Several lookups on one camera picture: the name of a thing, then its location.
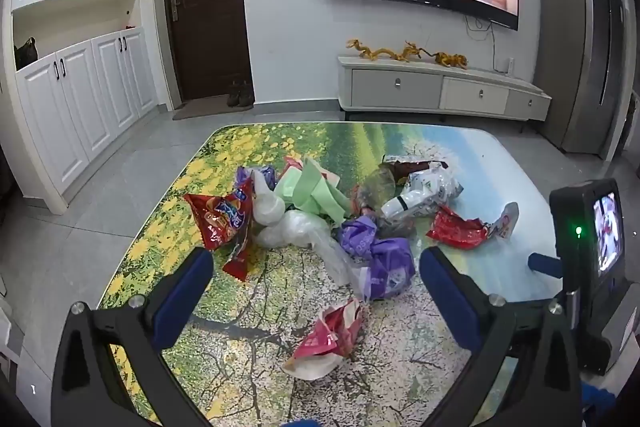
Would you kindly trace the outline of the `red torn wrapper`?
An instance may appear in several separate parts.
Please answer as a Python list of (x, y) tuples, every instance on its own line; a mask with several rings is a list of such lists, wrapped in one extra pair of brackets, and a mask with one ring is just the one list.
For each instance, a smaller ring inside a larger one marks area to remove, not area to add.
[(454, 210), (440, 206), (426, 236), (450, 247), (469, 251), (489, 239), (489, 225), (480, 219), (462, 219)]

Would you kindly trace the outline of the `brown chip bag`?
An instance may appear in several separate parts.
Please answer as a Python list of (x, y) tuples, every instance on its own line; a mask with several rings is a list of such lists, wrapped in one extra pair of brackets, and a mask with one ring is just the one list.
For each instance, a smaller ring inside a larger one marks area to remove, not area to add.
[(430, 170), (435, 167), (447, 169), (449, 165), (446, 161), (439, 159), (414, 159), (411, 157), (385, 157), (382, 166), (390, 170), (394, 181), (399, 183), (410, 176), (411, 173)]

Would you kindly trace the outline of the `dark brown entrance door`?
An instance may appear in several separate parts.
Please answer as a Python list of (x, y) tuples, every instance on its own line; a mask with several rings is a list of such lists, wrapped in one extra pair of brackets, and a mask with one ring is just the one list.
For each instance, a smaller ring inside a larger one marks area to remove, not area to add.
[(244, 0), (166, 0), (172, 59), (183, 101), (228, 95), (252, 83)]

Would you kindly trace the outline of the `red snack bag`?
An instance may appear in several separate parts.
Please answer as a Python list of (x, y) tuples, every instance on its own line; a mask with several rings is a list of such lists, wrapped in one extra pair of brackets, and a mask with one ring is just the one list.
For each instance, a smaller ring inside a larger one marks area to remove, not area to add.
[(209, 251), (226, 248), (227, 259), (222, 271), (242, 282), (248, 274), (253, 193), (253, 182), (245, 180), (226, 196), (183, 196), (191, 207), (204, 246)]

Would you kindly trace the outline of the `silver printed foil bag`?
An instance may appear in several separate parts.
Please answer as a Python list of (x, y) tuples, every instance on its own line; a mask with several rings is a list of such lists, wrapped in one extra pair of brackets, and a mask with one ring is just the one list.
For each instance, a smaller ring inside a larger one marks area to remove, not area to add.
[(428, 169), (410, 173), (404, 188), (382, 206), (381, 212), (390, 221), (433, 216), (462, 192), (463, 186), (449, 169), (434, 162)]

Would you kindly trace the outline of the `white TV console cabinet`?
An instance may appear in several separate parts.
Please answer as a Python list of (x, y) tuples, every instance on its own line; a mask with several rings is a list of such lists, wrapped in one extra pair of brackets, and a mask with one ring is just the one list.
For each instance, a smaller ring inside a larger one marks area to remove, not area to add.
[(544, 121), (551, 98), (533, 83), (476, 69), (340, 56), (346, 113), (386, 112)]

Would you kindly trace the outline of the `golden dragon ornament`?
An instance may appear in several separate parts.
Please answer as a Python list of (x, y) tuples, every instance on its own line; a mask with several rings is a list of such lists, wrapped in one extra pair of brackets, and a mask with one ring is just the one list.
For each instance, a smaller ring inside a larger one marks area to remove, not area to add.
[(361, 43), (359, 39), (349, 39), (346, 42), (346, 48), (356, 50), (360, 58), (366, 58), (369, 61), (376, 61), (378, 58), (385, 57), (396, 62), (409, 63), (413, 57), (422, 58), (423, 55), (426, 55), (439, 66), (467, 69), (469, 65), (468, 59), (462, 54), (431, 53), (427, 49), (420, 48), (420, 46), (409, 41), (405, 43), (404, 48), (399, 53), (387, 48), (372, 50)]

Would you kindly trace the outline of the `black bag in niche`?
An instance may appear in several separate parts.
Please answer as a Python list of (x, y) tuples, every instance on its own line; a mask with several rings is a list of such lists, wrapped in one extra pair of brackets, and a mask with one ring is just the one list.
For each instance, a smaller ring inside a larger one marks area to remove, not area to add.
[(36, 47), (36, 39), (34, 37), (29, 37), (19, 48), (14, 46), (14, 57), (17, 70), (23, 69), (37, 61), (39, 56)]

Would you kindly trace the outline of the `white plastic bag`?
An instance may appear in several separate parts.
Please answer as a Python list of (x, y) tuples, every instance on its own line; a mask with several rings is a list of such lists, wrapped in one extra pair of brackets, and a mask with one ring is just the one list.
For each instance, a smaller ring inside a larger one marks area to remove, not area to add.
[(311, 248), (317, 253), (330, 246), (329, 225), (319, 216), (300, 210), (288, 210), (283, 199), (269, 190), (262, 178), (254, 186), (253, 218), (262, 227), (255, 236), (258, 246), (266, 249), (293, 245)]

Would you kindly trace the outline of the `purple plastic bag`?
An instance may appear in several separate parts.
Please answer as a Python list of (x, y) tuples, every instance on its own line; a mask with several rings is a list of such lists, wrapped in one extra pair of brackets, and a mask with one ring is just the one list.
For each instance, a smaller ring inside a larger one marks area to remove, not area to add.
[(382, 300), (405, 291), (416, 275), (408, 239), (380, 239), (369, 217), (345, 221), (337, 232), (348, 257), (350, 281), (364, 301)]

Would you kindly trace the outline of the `white lower shoe cabinets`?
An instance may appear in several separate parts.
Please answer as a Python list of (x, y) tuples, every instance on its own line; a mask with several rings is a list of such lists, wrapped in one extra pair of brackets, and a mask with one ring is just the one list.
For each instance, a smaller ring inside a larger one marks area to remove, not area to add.
[(157, 106), (141, 27), (40, 58), (16, 73), (16, 84), (29, 133), (58, 193)]

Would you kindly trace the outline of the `pink tissue pack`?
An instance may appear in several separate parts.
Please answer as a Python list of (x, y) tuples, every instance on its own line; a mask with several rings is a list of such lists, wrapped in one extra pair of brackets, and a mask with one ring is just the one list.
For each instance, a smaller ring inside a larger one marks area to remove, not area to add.
[(280, 176), (284, 176), (285, 173), (288, 172), (288, 170), (290, 169), (294, 169), (297, 170), (299, 172), (302, 172), (304, 169), (304, 164), (300, 161), (299, 158), (295, 158), (292, 156), (285, 156), (284, 158), (284, 167), (282, 169), (282, 172), (280, 174)]

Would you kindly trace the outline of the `pink white wrapper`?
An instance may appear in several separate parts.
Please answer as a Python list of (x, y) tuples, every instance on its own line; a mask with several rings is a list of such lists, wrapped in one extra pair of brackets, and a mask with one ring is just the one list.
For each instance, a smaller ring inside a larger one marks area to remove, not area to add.
[(329, 375), (354, 350), (363, 317), (362, 302), (356, 298), (324, 310), (283, 364), (284, 373), (301, 381), (318, 381)]

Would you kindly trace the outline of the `green paper sheet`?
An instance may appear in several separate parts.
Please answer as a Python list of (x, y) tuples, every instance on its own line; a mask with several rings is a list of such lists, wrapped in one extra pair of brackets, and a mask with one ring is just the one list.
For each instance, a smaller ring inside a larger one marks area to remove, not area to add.
[(352, 214), (350, 199), (338, 189), (341, 178), (309, 156), (302, 163), (302, 172), (290, 169), (280, 176), (274, 194), (283, 199), (286, 207), (326, 217), (334, 225), (341, 225)]

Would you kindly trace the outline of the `small purple wrapper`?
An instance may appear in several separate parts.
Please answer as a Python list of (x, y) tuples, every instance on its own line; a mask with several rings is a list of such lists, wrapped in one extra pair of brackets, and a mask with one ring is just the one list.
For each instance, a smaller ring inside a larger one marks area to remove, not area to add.
[(276, 170), (271, 165), (265, 166), (240, 166), (235, 171), (235, 186), (242, 185), (248, 179), (262, 178), (269, 190), (273, 191), (277, 185), (278, 177)]

